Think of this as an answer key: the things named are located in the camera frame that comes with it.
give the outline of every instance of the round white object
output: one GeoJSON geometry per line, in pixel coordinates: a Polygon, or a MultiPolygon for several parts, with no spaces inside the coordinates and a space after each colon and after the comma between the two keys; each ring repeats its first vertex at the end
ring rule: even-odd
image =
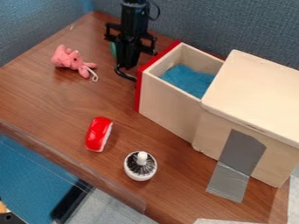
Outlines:
{"type": "Polygon", "coordinates": [[[151,179],[155,174],[156,174],[156,170],[157,170],[157,163],[156,163],[156,160],[155,158],[150,155],[149,153],[145,152],[145,151],[134,151],[130,154],[128,154],[123,162],[123,166],[124,166],[124,170],[125,172],[127,173],[127,175],[135,180],[135,181],[145,181],[145,180],[148,180],[148,179],[151,179]],[[138,174],[138,173],[134,173],[132,172],[128,166],[127,166],[127,162],[128,162],[128,158],[130,156],[132,156],[132,154],[134,153],[138,153],[138,156],[137,156],[137,160],[136,162],[139,164],[139,165],[146,165],[146,159],[148,158],[148,156],[152,157],[153,160],[154,160],[154,163],[155,163],[155,167],[154,169],[149,173],[149,174],[145,174],[145,175],[141,175],[141,174],[138,174]]]}

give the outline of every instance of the cardboard box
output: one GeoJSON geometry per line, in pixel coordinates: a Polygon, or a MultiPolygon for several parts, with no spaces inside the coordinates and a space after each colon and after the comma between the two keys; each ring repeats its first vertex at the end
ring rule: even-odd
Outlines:
{"type": "Polygon", "coordinates": [[[139,71],[136,95],[139,113],[210,158],[219,160],[232,130],[254,137],[266,150],[251,176],[271,186],[282,186],[299,163],[295,69],[237,50],[223,62],[175,43],[139,71]],[[202,100],[159,78],[176,64],[217,74],[202,100]]]}

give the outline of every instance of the blue foam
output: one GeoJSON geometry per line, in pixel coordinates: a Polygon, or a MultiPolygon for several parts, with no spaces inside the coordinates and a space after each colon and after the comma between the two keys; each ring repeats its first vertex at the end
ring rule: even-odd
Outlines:
{"type": "Polygon", "coordinates": [[[161,79],[201,99],[215,75],[198,73],[185,65],[177,65],[161,75],[161,79]]]}
{"type": "Polygon", "coordinates": [[[31,224],[51,223],[50,212],[78,179],[23,145],[0,135],[0,196],[31,224]]]}

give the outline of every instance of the box lid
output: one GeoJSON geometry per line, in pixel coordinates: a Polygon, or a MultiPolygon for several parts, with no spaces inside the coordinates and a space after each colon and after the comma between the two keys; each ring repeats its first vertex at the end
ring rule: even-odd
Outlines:
{"type": "Polygon", "coordinates": [[[204,109],[299,148],[299,72],[232,50],[202,99],[204,109]]]}

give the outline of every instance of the white knob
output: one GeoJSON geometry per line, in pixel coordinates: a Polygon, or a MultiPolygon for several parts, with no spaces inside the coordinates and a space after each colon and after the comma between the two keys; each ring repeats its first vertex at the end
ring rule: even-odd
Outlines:
{"type": "Polygon", "coordinates": [[[138,165],[146,165],[147,159],[148,159],[148,153],[146,153],[145,151],[138,152],[137,161],[136,161],[138,165]]]}

